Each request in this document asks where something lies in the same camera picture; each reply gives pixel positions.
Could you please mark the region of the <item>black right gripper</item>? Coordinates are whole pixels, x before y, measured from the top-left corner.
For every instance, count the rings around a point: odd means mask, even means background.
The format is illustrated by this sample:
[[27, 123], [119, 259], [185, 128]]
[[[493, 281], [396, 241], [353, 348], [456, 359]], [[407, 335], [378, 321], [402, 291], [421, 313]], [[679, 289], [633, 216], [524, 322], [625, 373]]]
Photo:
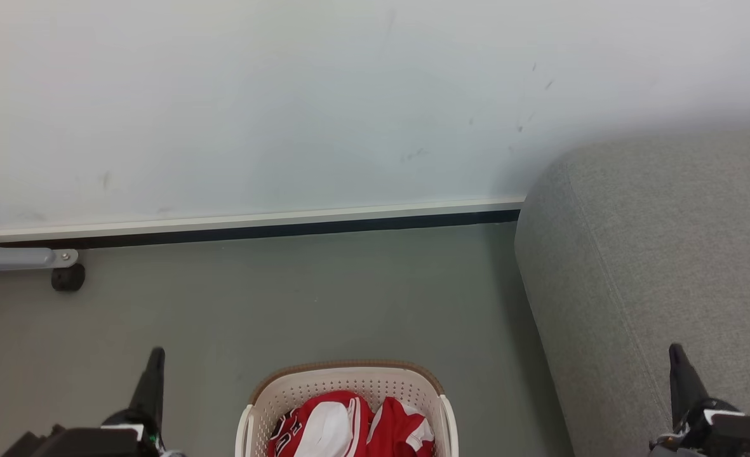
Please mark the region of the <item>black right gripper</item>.
[[648, 456], [750, 456], [750, 414], [709, 394], [683, 345], [669, 347], [671, 433], [648, 443]]

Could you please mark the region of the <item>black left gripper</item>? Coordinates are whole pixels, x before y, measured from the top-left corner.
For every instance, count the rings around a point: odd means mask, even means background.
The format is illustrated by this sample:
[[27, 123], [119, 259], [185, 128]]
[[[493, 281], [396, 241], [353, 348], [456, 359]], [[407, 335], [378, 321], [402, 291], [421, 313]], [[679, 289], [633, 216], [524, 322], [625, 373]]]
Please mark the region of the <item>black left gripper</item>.
[[165, 350], [154, 347], [140, 375], [129, 409], [101, 426], [54, 425], [47, 435], [23, 434], [4, 456], [184, 456], [162, 443]]

